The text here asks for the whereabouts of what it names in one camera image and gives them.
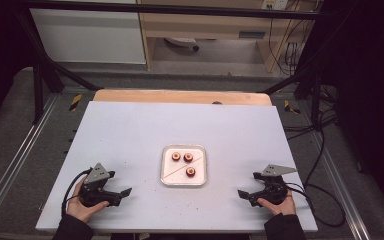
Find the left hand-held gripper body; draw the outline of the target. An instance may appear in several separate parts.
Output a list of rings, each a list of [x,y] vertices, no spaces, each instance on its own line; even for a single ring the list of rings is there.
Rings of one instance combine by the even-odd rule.
[[[112,193],[105,191],[104,186],[114,175],[114,171],[107,171],[101,163],[97,163],[81,186],[79,192],[81,203],[86,207],[92,207],[103,201],[112,205],[114,196]]]

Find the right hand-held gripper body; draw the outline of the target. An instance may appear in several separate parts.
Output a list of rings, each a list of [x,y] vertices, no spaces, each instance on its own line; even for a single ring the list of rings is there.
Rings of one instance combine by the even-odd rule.
[[[262,172],[254,172],[256,180],[262,180],[265,188],[262,196],[269,202],[278,205],[282,203],[288,192],[283,175],[296,172],[295,168],[269,164]]]

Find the white square tray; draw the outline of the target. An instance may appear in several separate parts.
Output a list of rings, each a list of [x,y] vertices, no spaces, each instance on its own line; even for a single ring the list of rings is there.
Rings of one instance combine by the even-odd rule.
[[[162,176],[162,167],[166,160],[172,159],[172,154],[174,152],[179,152],[181,154],[180,160],[184,160],[183,156],[186,153],[191,153],[193,155],[193,160],[198,157],[202,157],[205,161],[205,166],[198,175],[193,177],[188,177],[187,175],[183,176],[171,176],[164,178]],[[202,186],[207,181],[207,156],[205,149],[200,145],[168,145],[163,149],[162,152],[162,162],[161,162],[161,173],[160,178],[163,184],[167,186],[176,186],[176,187],[189,187],[189,186]]]

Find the person's right hand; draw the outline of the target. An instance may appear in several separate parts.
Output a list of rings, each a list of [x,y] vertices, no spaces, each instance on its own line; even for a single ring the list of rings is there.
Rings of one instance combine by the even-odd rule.
[[[263,207],[267,208],[274,216],[277,216],[279,214],[296,214],[296,206],[291,191],[286,194],[284,201],[278,205],[275,205],[264,198],[258,198],[257,202]]]

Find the person's left hand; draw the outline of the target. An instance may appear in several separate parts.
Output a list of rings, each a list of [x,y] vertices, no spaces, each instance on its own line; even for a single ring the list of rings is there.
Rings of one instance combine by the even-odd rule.
[[[98,213],[99,211],[103,210],[109,205],[108,201],[102,201],[98,204],[92,206],[92,207],[86,207],[84,206],[79,197],[79,192],[81,190],[82,184],[85,180],[85,177],[83,177],[75,186],[73,195],[68,200],[68,206],[66,213],[68,215],[71,215],[75,217],[76,219],[87,223],[94,214]]]

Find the white board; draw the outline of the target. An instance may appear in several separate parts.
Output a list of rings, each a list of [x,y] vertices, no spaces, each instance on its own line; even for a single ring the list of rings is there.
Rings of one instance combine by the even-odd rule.
[[[168,145],[200,145],[207,180],[169,187],[160,172]],[[98,102],[88,104],[74,141],[36,224],[53,232],[69,183],[97,164],[115,173],[109,191],[130,190],[117,207],[95,214],[101,233],[258,233],[271,214],[238,193],[258,191],[253,175],[267,165],[294,167],[273,106]]]

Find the yellow black tape strip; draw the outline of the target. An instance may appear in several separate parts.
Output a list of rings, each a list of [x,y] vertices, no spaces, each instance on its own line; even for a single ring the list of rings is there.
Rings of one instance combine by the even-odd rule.
[[[284,100],[284,110],[285,112],[292,112],[294,114],[301,114],[299,109],[294,109],[291,107],[290,102],[288,100]]]
[[[82,98],[82,94],[76,94],[70,104],[69,111],[75,111],[80,100]]]

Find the wooden table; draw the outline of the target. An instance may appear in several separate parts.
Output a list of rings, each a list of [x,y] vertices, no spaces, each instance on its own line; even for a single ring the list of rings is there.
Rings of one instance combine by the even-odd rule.
[[[93,100],[100,102],[272,105],[267,94],[215,91],[101,89],[96,92]]]

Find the black metal stand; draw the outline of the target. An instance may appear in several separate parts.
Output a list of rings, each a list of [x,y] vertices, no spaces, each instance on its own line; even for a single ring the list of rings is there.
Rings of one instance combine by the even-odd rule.
[[[65,86],[60,79],[60,75],[68,77],[70,80],[80,84],[88,90],[101,90],[101,87],[89,83],[51,59],[45,50],[39,32],[34,24],[33,17],[28,9],[16,8],[14,10],[14,16],[23,30],[23,34],[27,38],[33,60],[35,97],[34,124],[38,123],[44,116],[45,105],[43,84],[47,85],[51,93],[61,93]]]
[[[321,120],[319,119],[320,92],[321,92],[321,72],[325,62],[324,53],[318,51],[312,55],[292,76],[280,81],[279,83],[262,90],[262,93],[271,95],[284,87],[298,82],[298,87],[294,92],[297,100],[302,100],[309,94],[311,98],[310,122],[317,130],[321,130]]]

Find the white cabinet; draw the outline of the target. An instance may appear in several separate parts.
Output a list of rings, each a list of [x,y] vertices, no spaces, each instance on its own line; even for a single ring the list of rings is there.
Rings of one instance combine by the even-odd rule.
[[[32,9],[47,54],[58,62],[146,62],[133,13]]]

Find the white chair base with caster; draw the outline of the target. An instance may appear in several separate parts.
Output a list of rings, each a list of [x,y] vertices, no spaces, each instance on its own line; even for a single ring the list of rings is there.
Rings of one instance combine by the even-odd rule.
[[[166,41],[177,46],[191,47],[194,51],[199,50],[199,46],[194,38],[166,38]]]

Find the light wooden desk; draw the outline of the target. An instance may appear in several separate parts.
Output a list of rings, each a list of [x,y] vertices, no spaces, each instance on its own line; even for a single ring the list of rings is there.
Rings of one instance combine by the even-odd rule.
[[[263,0],[137,0],[137,2],[139,4],[268,10],[262,8]],[[317,0],[288,0],[285,10],[308,12],[316,5]],[[140,20],[142,31],[147,39],[253,40],[259,47],[269,73],[278,68],[285,44],[289,41],[304,41],[306,34],[311,29],[310,23],[299,29],[298,22],[289,19],[142,13]]]

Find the white power strip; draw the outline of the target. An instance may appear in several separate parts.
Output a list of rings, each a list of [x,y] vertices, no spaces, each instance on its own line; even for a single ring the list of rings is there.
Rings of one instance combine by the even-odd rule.
[[[262,8],[268,10],[285,10],[288,0],[263,0]]]

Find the aluminium floor rail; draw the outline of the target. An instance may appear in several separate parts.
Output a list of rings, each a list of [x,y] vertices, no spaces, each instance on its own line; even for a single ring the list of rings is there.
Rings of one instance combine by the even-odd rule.
[[[59,94],[50,95],[50,97],[48,98],[45,104],[43,115],[39,118],[37,123],[32,125],[27,136],[23,140],[21,146],[17,150],[15,156],[11,160],[5,173],[0,179],[0,205],[2,204],[2,201],[5,198],[5,195],[7,194],[9,188],[11,187],[14,179],[18,175],[18,172],[23,166],[25,159],[27,158],[32,147],[34,146],[36,139],[38,138],[43,127],[45,126],[49,116],[51,115],[55,107],[55,102],[58,99],[59,99]]]
[[[325,146],[325,141],[321,132],[313,132],[312,138],[314,143],[319,148],[320,156],[318,157],[323,169],[327,175],[327,178],[332,186],[334,195],[341,204],[347,224],[354,236],[355,240],[370,240],[370,234],[366,228],[364,221],[362,220],[359,211],[355,205],[354,200],[351,197],[346,184],[339,173],[333,158]]]

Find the black metal frame bar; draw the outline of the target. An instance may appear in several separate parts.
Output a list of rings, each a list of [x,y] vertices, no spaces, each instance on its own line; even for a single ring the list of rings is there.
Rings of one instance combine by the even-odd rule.
[[[18,5],[27,8],[49,10],[227,16],[269,19],[316,20],[320,17],[319,13],[314,12],[57,0],[18,0]]]

